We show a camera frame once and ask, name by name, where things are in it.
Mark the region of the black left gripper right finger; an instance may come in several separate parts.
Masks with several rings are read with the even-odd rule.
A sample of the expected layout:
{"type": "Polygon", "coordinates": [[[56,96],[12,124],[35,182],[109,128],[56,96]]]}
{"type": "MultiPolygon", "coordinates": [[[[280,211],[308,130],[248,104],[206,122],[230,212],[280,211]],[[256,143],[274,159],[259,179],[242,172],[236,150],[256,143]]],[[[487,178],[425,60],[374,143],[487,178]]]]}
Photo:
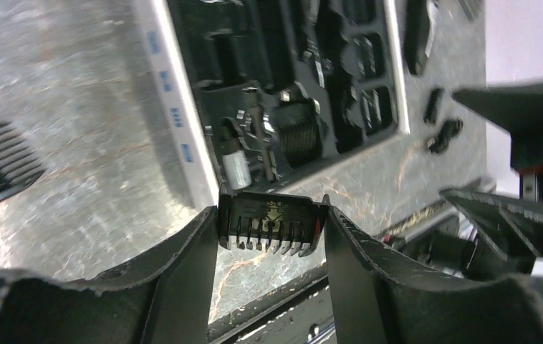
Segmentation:
{"type": "MultiPolygon", "coordinates": [[[[461,268],[467,243],[437,239],[431,254],[461,268]]],[[[366,234],[332,205],[325,251],[339,343],[543,343],[543,276],[445,274],[366,234]]]]}

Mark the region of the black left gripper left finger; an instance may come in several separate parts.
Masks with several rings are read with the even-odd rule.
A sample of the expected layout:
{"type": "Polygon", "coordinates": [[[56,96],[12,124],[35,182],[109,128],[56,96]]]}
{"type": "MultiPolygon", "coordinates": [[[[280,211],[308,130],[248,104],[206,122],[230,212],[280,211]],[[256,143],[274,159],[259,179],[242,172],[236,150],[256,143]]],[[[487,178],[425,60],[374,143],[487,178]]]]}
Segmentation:
{"type": "Polygon", "coordinates": [[[0,269],[0,343],[205,343],[216,207],[99,274],[71,282],[0,269]]]}

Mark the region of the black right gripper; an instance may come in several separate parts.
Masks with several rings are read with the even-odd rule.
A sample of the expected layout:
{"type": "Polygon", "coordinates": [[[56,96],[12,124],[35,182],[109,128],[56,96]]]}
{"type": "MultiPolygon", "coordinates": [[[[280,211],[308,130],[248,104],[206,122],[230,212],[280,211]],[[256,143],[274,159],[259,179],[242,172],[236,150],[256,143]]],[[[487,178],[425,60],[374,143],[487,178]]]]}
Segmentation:
{"type": "MultiPolygon", "coordinates": [[[[543,82],[462,88],[454,91],[452,98],[510,133],[543,128],[543,82]]],[[[440,191],[476,229],[476,236],[461,254],[465,277],[492,280],[508,273],[543,276],[543,153],[530,167],[519,170],[519,176],[518,198],[465,188],[440,191]]]]}

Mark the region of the black clipper comb guard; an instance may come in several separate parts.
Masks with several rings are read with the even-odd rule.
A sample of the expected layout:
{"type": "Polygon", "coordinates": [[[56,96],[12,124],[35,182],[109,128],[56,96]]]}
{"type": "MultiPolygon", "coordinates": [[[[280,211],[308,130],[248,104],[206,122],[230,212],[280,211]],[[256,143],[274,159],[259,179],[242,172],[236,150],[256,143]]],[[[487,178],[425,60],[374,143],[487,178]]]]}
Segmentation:
{"type": "Polygon", "coordinates": [[[225,191],[218,197],[218,242],[227,249],[306,257],[313,253],[331,207],[306,196],[225,191]]]}

